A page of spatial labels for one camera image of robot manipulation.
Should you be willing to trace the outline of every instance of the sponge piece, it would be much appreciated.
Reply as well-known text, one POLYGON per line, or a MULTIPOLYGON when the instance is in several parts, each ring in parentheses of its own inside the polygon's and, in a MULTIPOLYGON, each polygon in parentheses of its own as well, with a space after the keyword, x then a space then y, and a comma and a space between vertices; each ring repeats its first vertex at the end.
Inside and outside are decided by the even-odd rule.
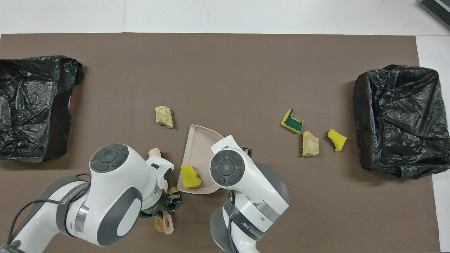
POLYGON ((292 112, 294 112, 294 108, 286 112, 286 114, 283 117, 283 120, 281 121, 281 125, 298 134, 302 130, 303 121, 299 122, 296 118, 293 118, 292 112))
POLYGON ((328 131, 328 137, 331 139, 331 141, 334 144, 334 151, 338 152, 342 150, 342 147, 344 146, 345 141, 347 140, 347 137, 339 134, 334 129, 330 129, 328 131))
POLYGON ((181 165, 181 176, 183 179, 183 187, 196 187, 202 182, 197 172, 190 165, 181 165))
POLYGON ((164 221, 162 220, 161 217, 156 216, 155 228, 156 228, 156 231, 158 231, 160 233, 164 233, 164 221))

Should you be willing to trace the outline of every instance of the plastic bag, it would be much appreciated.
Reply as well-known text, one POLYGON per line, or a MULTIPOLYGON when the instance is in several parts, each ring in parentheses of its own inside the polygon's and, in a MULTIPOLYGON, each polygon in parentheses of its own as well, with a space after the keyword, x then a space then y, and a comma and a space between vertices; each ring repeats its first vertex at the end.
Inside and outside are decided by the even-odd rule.
POLYGON ((66 153, 69 98, 83 80, 65 56, 0 60, 0 160, 39 162, 66 153))
POLYGON ((449 169, 450 138, 435 70, 391 65, 360 75, 353 113, 362 168, 414 179, 449 169))

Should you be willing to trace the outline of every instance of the brown mat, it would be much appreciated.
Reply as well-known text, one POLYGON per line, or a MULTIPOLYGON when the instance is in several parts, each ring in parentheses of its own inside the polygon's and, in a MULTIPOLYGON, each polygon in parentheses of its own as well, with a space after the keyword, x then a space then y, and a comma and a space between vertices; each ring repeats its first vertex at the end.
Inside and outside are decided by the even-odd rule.
MULTIPOLYGON (((0 163, 0 238, 14 214, 52 181, 88 172, 100 147, 125 143, 147 158, 158 147, 178 169, 190 124, 253 149, 286 183, 292 205, 258 243, 261 252, 439 251, 432 179, 398 180, 359 167, 352 117, 355 79, 389 64, 418 65, 410 36, 239 34, 33 34, 1 36, 1 58, 63 54, 85 70, 74 91, 68 151, 39 164, 0 163), (154 121, 173 111, 175 129, 154 121), (280 126, 284 113, 305 120, 320 155, 302 158, 301 135, 280 126), (326 137, 348 137, 342 152, 326 137)), ((175 232, 139 219, 119 243, 100 248, 61 234, 47 252, 221 252, 209 219, 226 191, 183 195, 175 232)))

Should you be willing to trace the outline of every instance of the beige rock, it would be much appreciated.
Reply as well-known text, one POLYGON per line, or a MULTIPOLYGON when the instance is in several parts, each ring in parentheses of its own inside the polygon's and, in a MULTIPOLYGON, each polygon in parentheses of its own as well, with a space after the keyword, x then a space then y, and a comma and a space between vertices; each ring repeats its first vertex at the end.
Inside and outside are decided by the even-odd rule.
POLYGON ((166 107, 165 105, 158 106, 155 108, 155 112, 156 123, 160 123, 168 126, 169 128, 173 128, 172 112, 170 111, 170 108, 166 107))
POLYGON ((319 139, 310 132, 303 133, 303 156, 311 157, 319 154, 319 139))

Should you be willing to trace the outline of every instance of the white floor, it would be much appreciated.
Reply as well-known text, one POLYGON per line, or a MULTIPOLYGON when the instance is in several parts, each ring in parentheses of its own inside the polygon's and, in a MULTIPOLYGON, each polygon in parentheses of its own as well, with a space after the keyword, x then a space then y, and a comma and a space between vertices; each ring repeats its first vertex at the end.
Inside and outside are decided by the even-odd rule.
MULTIPOLYGON (((1 0, 1 33, 217 32, 414 35, 450 118, 450 30, 417 0, 1 0)), ((441 251, 450 252, 450 171, 433 175, 441 251)))

